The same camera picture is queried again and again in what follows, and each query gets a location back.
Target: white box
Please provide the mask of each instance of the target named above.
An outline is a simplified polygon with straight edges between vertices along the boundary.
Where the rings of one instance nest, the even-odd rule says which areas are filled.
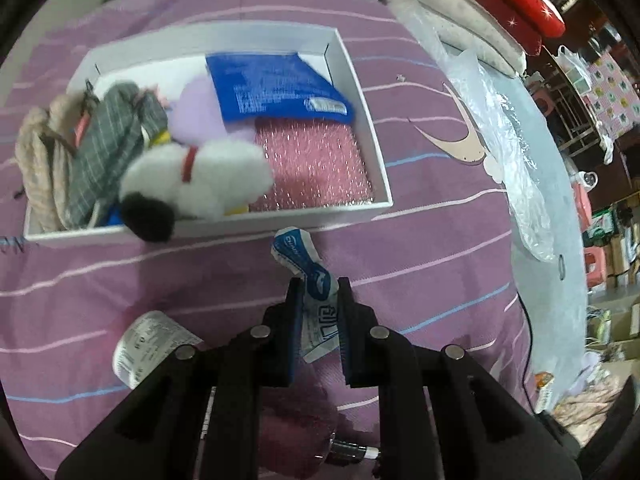
[[[174,238],[255,233],[289,226],[325,227],[364,222],[393,205],[376,131],[351,59],[335,28],[287,22],[210,22],[167,27],[89,51],[71,78],[67,91],[82,91],[89,80],[98,97],[119,80],[139,86],[158,85],[161,94],[176,100],[184,86],[207,73],[205,56],[215,52],[284,54],[297,52],[330,81],[353,105],[353,132],[360,147],[374,199],[362,205],[246,213],[219,222],[176,222]],[[24,237],[51,247],[113,244],[137,239],[123,226],[43,233],[32,221],[30,208]]]

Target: toothpaste tube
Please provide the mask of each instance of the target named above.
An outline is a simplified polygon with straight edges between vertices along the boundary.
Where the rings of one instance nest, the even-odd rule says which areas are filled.
[[[338,348],[338,281],[324,268],[311,235],[289,227],[271,245],[276,261],[305,282],[301,354],[311,363]]]

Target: yellow item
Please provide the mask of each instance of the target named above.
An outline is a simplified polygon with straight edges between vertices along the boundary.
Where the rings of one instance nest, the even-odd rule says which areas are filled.
[[[242,207],[238,207],[236,209],[232,209],[231,211],[227,211],[225,213],[225,216],[231,216],[231,215],[241,215],[243,213],[248,213],[249,212],[249,206],[245,205]]]
[[[169,142],[171,142],[171,135],[167,130],[165,130],[164,132],[158,134],[158,136],[151,141],[149,147],[152,148],[154,146],[162,146],[163,144],[168,144]]]

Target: cable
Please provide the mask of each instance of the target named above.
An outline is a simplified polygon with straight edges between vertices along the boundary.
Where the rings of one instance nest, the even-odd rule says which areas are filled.
[[[531,408],[531,413],[535,415],[536,410],[533,407],[533,402],[531,401],[531,397],[529,397],[529,391],[527,390],[527,385],[525,384],[525,379],[527,378],[527,370],[529,369],[529,365],[531,363],[531,353],[533,352],[533,327],[531,325],[531,318],[529,317],[529,311],[527,310],[527,307],[524,305],[524,301],[522,301],[522,297],[520,296],[520,293],[518,293],[518,300],[520,300],[524,317],[527,319],[527,325],[529,326],[529,351],[527,353],[527,362],[524,365],[524,370],[522,371],[522,389],[524,390],[525,397],[527,397],[527,402],[529,403],[529,407]]]

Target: blue plastic bag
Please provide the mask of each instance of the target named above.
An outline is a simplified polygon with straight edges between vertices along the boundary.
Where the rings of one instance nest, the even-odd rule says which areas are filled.
[[[212,54],[207,66],[225,122],[250,117],[353,121],[347,99],[298,54]]]

